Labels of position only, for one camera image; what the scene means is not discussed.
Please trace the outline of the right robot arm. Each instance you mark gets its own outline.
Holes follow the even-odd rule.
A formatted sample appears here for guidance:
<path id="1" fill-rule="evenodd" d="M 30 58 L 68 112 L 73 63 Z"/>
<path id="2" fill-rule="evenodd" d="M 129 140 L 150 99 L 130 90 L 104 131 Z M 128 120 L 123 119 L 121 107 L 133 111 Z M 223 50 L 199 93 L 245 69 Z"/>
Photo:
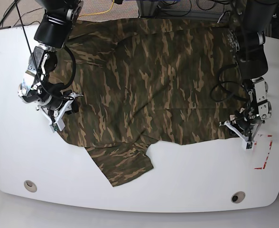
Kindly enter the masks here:
<path id="1" fill-rule="evenodd" d="M 45 13 L 34 40 L 38 45 L 30 50 L 27 70 L 19 86 L 18 95 L 25 103 L 37 103 L 37 109 L 49 121 L 55 131 L 63 130 L 65 113 L 75 113 L 78 106 L 75 99 L 81 93 L 68 90 L 76 75 L 76 59 L 66 42 L 83 7 L 81 0 L 39 0 Z M 55 70 L 58 60 L 56 52 L 65 50 L 72 60 L 72 73 L 69 81 L 50 83 L 49 76 Z"/>

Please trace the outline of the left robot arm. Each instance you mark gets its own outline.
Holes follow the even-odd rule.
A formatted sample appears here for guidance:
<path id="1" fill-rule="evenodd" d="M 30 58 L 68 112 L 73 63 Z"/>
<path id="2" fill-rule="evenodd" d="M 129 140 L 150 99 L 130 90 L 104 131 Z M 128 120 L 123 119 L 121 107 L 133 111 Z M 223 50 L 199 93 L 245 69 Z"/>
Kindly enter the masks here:
<path id="1" fill-rule="evenodd" d="M 220 88 L 227 98 L 244 101 L 245 105 L 236 111 L 230 119 L 221 122 L 232 135 L 242 139 L 246 150 L 252 149 L 262 124 L 271 117 L 271 103 L 267 99 L 268 84 L 263 76 L 268 71 L 268 62 L 264 52 L 266 36 L 264 30 L 270 24 L 279 1 L 277 0 L 230 0 L 232 22 L 234 26 L 228 34 L 228 41 L 232 47 L 235 63 L 226 65 L 217 73 L 215 88 Z M 233 67 L 239 69 L 241 82 L 234 82 L 241 87 L 246 98 L 240 97 L 235 91 L 224 87 L 225 81 L 220 75 Z"/>

